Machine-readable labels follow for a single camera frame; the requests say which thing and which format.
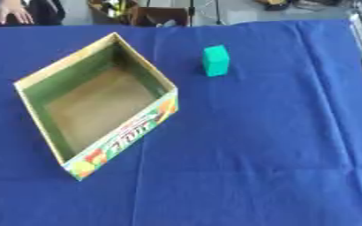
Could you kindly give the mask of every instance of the metal stand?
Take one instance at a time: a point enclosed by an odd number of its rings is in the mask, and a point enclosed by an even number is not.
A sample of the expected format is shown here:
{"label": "metal stand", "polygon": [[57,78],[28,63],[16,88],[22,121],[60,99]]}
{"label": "metal stand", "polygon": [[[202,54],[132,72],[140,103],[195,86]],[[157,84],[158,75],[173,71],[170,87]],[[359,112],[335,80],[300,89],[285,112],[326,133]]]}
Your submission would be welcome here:
{"label": "metal stand", "polygon": [[215,0],[215,10],[216,10],[216,24],[222,25],[219,0]]}
{"label": "metal stand", "polygon": [[[151,4],[151,0],[147,0],[147,7]],[[215,0],[215,12],[216,12],[216,24],[223,25],[224,23],[221,21],[221,11],[220,11],[220,3],[219,0]],[[189,26],[193,26],[193,17],[196,14],[195,0],[190,0],[188,7],[189,14]]]}

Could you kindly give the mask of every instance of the table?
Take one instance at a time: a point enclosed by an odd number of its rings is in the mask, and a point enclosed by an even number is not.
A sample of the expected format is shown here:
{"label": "table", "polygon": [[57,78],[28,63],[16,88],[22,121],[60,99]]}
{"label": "table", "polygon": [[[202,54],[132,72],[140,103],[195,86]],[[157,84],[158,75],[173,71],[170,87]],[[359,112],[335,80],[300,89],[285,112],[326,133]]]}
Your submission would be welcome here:
{"label": "table", "polygon": [[[362,69],[348,25],[0,28],[0,225],[362,226]],[[175,82],[180,111],[77,182],[12,82],[113,31]],[[230,73],[207,78],[201,53],[216,44]]]}

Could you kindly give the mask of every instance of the box wall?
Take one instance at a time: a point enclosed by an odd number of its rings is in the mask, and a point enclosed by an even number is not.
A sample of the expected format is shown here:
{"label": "box wall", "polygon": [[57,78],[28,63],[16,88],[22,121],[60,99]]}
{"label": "box wall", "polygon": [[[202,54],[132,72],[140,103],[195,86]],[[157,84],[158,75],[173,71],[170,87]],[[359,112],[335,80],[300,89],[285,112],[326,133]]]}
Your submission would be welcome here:
{"label": "box wall", "polygon": [[177,90],[175,89],[65,163],[64,169],[78,180],[84,179],[177,110]]}

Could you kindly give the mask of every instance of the colorful box print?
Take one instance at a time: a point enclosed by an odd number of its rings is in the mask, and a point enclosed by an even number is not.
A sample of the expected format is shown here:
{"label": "colorful box print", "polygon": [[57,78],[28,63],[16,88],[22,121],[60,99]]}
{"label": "colorful box print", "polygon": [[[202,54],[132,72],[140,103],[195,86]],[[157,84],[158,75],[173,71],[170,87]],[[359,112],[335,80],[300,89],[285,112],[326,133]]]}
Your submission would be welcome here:
{"label": "colorful box print", "polygon": [[147,113],[133,118],[130,122],[116,129],[107,139],[89,147],[68,161],[63,167],[75,178],[82,180],[154,129],[174,114],[177,109],[177,93],[166,96],[161,102],[148,109]]}
{"label": "colorful box print", "polygon": [[[51,111],[51,108],[55,106],[53,102],[57,102],[58,106],[58,100],[67,99],[64,98],[66,95],[74,96],[76,89],[80,89],[86,83],[92,83],[92,79],[95,82],[100,80],[95,80],[95,78],[106,79],[112,74],[144,87],[146,92],[143,95],[149,95],[150,101],[139,106],[134,113],[124,113],[123,110],[119,112],[122,108],[118,105],[116,111],[107,111],[106,114],[109,114],[107,116],[114,117],[114,114],[118,116],[122,113],[121,115],[127,119],[122,119],[116,126],[110,125],[113,127],[109,130],[105,129],[105,135],[100,135],[99,139],[95,136],[91,137],[93,142],[89,140],[87,146],[75,147],[75,144],[69,142],[70,137],[65,134],[62,124],[59,124],[54,115],[51,115],[53,112],[57,114],[56,111]],[[108,88],[106,84],[108,83],[102,82],[101,85],[95,86],[95,89],[100,93],[102,86]],[[21,79],[15,83],[15,87],[59,164],[78,180],[98,170],[108,160],[175,113],[178,108],[177,88],[174,84],[116,33],[109,34],[76,53]],[[121,96],[125,96],[129,101],[131,100],[129,94],[134,94],[134,91],[120,92],[122,92]]]}

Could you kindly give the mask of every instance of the tripod leg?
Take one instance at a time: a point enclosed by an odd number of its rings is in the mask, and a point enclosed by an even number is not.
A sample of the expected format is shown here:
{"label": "tripod leg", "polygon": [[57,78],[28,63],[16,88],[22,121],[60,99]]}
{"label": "tripod leg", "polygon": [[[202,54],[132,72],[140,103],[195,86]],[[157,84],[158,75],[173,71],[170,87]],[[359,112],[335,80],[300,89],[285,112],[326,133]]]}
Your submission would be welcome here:
{"label": "tripod leg", "polygon": [[221,12],[220,12],[220,3],[219,0],[215,0],[215,10],[216,10],[216,24],[221,25]]}
{"label": "tripod leg", "polygon": [[193,26],[193,16],[195,15],[195,1],[191,0],[190,4],[189,4],[189,26]]}

